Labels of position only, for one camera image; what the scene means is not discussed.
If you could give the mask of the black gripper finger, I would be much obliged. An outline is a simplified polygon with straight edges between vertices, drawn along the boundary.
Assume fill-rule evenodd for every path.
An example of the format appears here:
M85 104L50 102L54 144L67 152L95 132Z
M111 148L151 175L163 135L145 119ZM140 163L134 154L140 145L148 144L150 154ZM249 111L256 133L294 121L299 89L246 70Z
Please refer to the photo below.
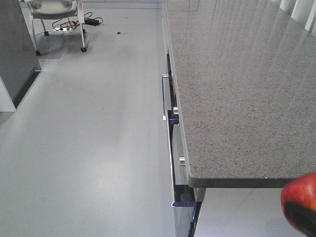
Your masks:
M288 222L306 236L316 235L316 211L296 202L286 201L284 214Z

